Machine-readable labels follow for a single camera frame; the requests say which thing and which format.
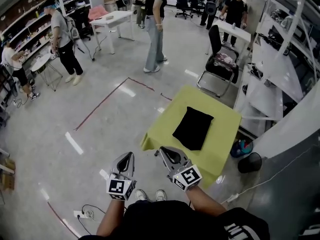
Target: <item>black pants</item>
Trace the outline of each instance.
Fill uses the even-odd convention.
[[[76,72],[76,74],[80,76],[84,71],[75,57],[73,45],[74,43],[70,41],[65,46],[58,48],[60,61],[62,65],[64,65],[66,71],[68,71],[69,75]]]
[[[232,19],[232,18],[226,18],[226,20],[225,20],[225,22],[227,22],[227,23],[229,23],[229,24],[233,24],[233,23],[235,23],[235,26],[237,27],[237,28],[240,28],[240,26],[241,26],[241,21],[238,21],[238,22],[235,22],[234,21],[234,19]],[[226,33],[226,32],[224,32],[224,36],[223,36],[223,41],[227,41],[228,40],[228,37],[229,37],[229,34],[228,33]],[[237,40],[237,38],[235,37],[235,36],[231,36],[231,45],[235,45],[235,43],[236,43],[236,40]]]

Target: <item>desk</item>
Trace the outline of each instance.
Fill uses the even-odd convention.
[[[214,117],[201,150],[189,150],[172,136],[187,106]],[[220,176],[227,161],[240,125],[241,115],[197,88],[185,85],[167,109],[157,118],[145,134],[142,150],[155,150],[170,146],[183,150],[202,174],[202,185],[207,188]]]
[[[213,23],[213,25],[217,25],[219,27],[220,32],[226,32],[226,33],[228,33],[236,38],[242,39],[244,41],[244,46],[243,46],[241,52],[239,53],[239,58],[238,58],[238,62],[237,62],[237,64],[239,65],[241,59],[245,55],[245,52],[251,42],[251,34],[244,31],[241,28],[238,28],[238,27],[235,27],[235,29],[233,29],[231,24],[226,23],[225,21],[222,21],[222,20],[217,20],[216,22]],[[207,50],[206,54],[209,54],[210,47],[211,47],[211,43],[209,41],[209,46],[208,46],[208,50]]]
[[[99,30],[99,28],[96,29],[96,26],[100,26],[102,28],[104,28],[105,32],[107,33],[107,40],[109,43],[109,47],[111,50],[111,54],[115,54],[115,49],[114,49],[114,45],[112,42],[112,37],[110,35],[110,29],[116,27],[116,30],[118,32],[118,37],[121,38],[121,32],[120,32],[120,25],[122,23],[127,22],[127,20],[125,18],[130,17],[130,25],[131,25],[131,40],[134,41],[134,24],[133,24],[133,12],[132,11],[122,11],[122,10],[115,10],[111,13],[108,13],[104,16],[102,16],[102,18],[96,19],[91,21],[91,25],[92,25],[92,29],[93,29],[93,33],[96,39],[96,42],[98,44],[99,47],[99,51],[101,50],[100,47],[100,42],[97,36],[97,32],[102,32]]]
[[[61,79],[62,79],[62,74],[57,70],[55,69],[53,66],[50,65],[50,63],[48,62],[50,60],[50,57],[51,57],[51,54],[50,53],[47,53],[46,55],[38,58],[35,62],[35,64],[32,66],[31,68],[31,71],[32,72],[36,72],[38,71],[39,69],[43,69],[42,72],[39,72],[39,75],[41,76],[41,78],[43,79],[43,81],[45,82],[45,84],[47,86],[51,85],[52,87],[52,90],[56,91],[57,90],[57,87],[58,87],[58,84],[60,83]],[[52,69],[54,72],[57,72],[59,77],[54,79],[54,80],[51,80],[51,75],[50,75],[50,72],[48,72],[48,75],[49,75],[49,78],[50,78],[50,81],[51,82],[48,82],[47,80],[47,77],[46,77],[46,64],[47,64],[47,67],[48,67],[48,70],[49,69]],[[59,79],[59,82],[56,84],[56,86],[54,86],[54,82]]]

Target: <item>electrical outlet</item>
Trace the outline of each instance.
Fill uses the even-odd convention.
[[[80,215],[80,218],[83,219],[88,219],[88,217],[85,214],[82,214],[82,212],[80,210],[74,210],[73,211],[74,217],[78,217],[78,215]]]

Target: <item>gray t-shirt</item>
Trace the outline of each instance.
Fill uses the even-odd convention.
[[[68,26],[65,18],[61,15],[57,10],[51,17],[51,29],[52,33],[54,32],[54,28],[59,27],[59,38],[58,38],[58,48],[64,47],[67,45],[71,39],[68,34]]]

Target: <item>small white table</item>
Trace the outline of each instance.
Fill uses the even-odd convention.
[[[61,81],[61,79],[62,79],[63,76],[62,76],[62,74],[61,74],[56,68],[54,68],[53,66],[50,65],[50,63],[49,63],[50,57],[51,57],[51,54],[50,54],[50,53],[47,53],[47,54],[45,54],[44,56],[38,58],[38,59],[36,60],[35,64],[32,66],[31,71],[32,71],[32,72],[36,72],[36,71],[38,71],[39,69],[43,69],[42,72],[39,72],[39,75],[41,76],[41,78],[43,79],[43,81],[45,82],[45,84],[46,84],[47,86],[51,85],[52,90],[56,91],[56,90],[57,90],[57,87],[58,87],[58,84],[60,83],[60,81]],[[48,70],[49,70],[49,69],[52,69],[54,72],[57,72],[57,73],[58,73],[58,75],[59,75],[58,78],[52,80],[52,79],[51,79],[50,72],[48,72],[49,79],[50,79],[50,82],[48,82],[47,77],[46,77],[46,64],[47,64]]]
[[[244,46],[241,50],[241,52],[239,53],[239,58],[238,58],[238,62],[237,64],[240,63],[241,59],[243,58],[243,56],[245,55],[245,52],[251,42],[251,34],[244,31],[243,29],[239,28],[239,27],[235,27],[234,29],[232,28],[232,25],[222,21],[222,20],[217,20],[216,22],[213,23],[213,25],[217,25],[219,27],[219,31],[223,31],[226,32],[236,38],[242,39],[244,41]],[[209,46],[208,46],[208,50],[207,50],[207,55],[209,54],[210,51],[210,47],[211,47],[211,43],[209,41]]]
[[[133,12],[132,11],[122,11],[122,10],[115,10],[111,13],[108,13],[104,16],[102,16],[99,19],[93,20],[91,21],[91,25],[92,25],[92,29],[93,29],[93,33],[96,39],[96,42],[98,44],[99,47],[99,51],[101,50],[100,47],[100,42],[97,36],[97,32],[103,32],[103,29],[105,30],[106,34],[107,34],[107,40],[109,43],[109,47],[111,50],[111,54],[115,54],[115,49],[114,49],[114,45],[112,42],[112,37],[110,35],[110,29],[116,27],[116,30],[118,32],[118,37],[121,38],[121,32],[120,32],[120,25],[123,23],[126,23],[127,20],[125,18],[130,17],[130,25],[131,25],[131,40],[134,41],[134,24],[133,24]]]

